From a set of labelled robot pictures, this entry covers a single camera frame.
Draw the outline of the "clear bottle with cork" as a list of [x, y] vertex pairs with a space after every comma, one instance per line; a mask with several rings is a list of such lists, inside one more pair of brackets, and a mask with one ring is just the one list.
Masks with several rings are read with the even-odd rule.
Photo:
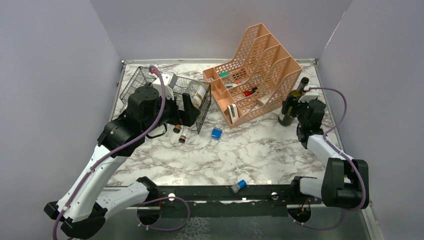
[[179, 134], [179, 133], [181, 133], [181, 131], [184, 129], [184, 127], [182, 126], [182, 125], [180, 125], [180, 124], [176, 124], [175, 126], [174, 126], [174, 128], [173, 128], [173, 132], [174, 133], [176, 133], [176, 134]]

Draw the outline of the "black base frame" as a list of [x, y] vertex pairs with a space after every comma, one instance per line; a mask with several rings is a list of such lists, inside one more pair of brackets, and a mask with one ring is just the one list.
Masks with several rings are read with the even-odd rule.
[[288, 217], [289, 205], [306, 206], [308, 198], [289, 184], [158, 186], [137, 205], [136, 217], [147, 230], [161, 218], [184, 219], [170, 228], [176, 231], [192, 218]]

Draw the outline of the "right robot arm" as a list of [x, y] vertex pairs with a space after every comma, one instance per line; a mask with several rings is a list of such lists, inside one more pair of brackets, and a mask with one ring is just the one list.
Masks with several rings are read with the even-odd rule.
[[369, 205], [368, 164], [342, 152], [324, 135], [325, 109], [326, 104], [318, 99], [300, 102], [298, 97], [288, 96], [283, 103], [282, 114], [298, 120], [299, 142], [325, 166], [322, 178], [296, 176], [288, 190], [289, 199], [300, 204], [312, 196], [327, 207], [365, 209]]

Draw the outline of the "teal object in organizer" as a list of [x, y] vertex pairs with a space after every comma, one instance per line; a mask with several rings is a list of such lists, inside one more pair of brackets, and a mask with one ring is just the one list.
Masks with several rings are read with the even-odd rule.
[[222, 78], [222, 77], [226, 77], [226, 76], [228, 76], [229, 75], [229, 73], [228, 72], [221, 72], [220, 74], [219, 74], [219, 76]]

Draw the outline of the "peach plastic file organizer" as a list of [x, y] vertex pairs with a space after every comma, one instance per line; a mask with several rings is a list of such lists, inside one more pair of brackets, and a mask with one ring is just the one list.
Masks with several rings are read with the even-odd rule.
[[[220, 73], [229, 75], [220, 77]], [[202, 72], [211, 96], [230, 129], [282, 108], [302, 72], [301, 65], [274, 35], [259, 23], [247, 28], [234, 57]], [[248, 96], [244, 91], [257, 87]], [[238, 120], [231, 124], [228, 105], [236, 104]]]

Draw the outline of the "blue stamp block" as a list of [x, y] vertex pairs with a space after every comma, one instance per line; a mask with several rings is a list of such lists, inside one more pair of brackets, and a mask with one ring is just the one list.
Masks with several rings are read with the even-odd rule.
[[222, 136], [223, 130], [221, 128], [214, 127], [211, 132], [211, 138], [214, 140], [219, 140]]

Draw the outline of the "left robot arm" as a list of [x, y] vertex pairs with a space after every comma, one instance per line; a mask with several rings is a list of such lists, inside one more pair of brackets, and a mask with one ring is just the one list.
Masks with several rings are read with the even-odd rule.
[[176, 115], [176, 104], [167, 97], [167, 90], [161, 84], [138, 87], [129, 96], [126, 110], [105, 125], [76, 182], [60, 200], [44, 207], [44, 212], [55, 221], [55, 231], [61, 230], [70, 239], [87, 240], [110, 217], [126, 208], [164, 200], [158, 186], [146, 176], [119, 191], [107, 195], [102, 195], [102, 191], [150, 132]]

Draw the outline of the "blue grey cylinder cap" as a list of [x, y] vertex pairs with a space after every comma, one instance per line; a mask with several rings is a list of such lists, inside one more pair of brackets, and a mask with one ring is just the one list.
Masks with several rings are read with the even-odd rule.
[[247, 186], [247, 182], [245, 180], [240, 180], [238, 183], [232, 185], [230, 187], [230, 190], [236, 194], [238, 193], [240, 190], [244, 189]]

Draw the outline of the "white tape dispenser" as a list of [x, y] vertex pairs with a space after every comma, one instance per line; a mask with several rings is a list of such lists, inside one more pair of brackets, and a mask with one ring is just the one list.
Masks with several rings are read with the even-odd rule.
[[233, 103], [231, 105], [228, 105], [227, 110], [229, 114], [230, 123], [234, 124], [239, 118], [239, 113], [238, 113], [236, 104]]

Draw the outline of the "green wine bottle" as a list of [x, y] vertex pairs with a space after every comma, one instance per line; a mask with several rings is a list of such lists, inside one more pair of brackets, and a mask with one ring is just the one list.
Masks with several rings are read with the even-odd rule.
[[278, 115], [278, 122], [284, 126], [290, 126], [295, 118], [295, 110], [298, 105], [299, 98], [305, 94], [305, 87], [308, 85], [310, 79], [308, 77], [303, 77], [297, 87], [297, 89], [292, 90], [287, 98], [282, 102], [282, 109]]

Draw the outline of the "red object in organizer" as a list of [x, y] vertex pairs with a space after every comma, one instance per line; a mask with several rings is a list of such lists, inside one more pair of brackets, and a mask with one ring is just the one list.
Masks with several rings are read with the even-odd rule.
[[245, 97], [248, 97], [248, 96], [251, 96], [252, 94], [254, 94], [257, 90], [258, 90], [257, 87], [253, 87], [250, 90], [244, 91], [243, 94], [244, 94]]

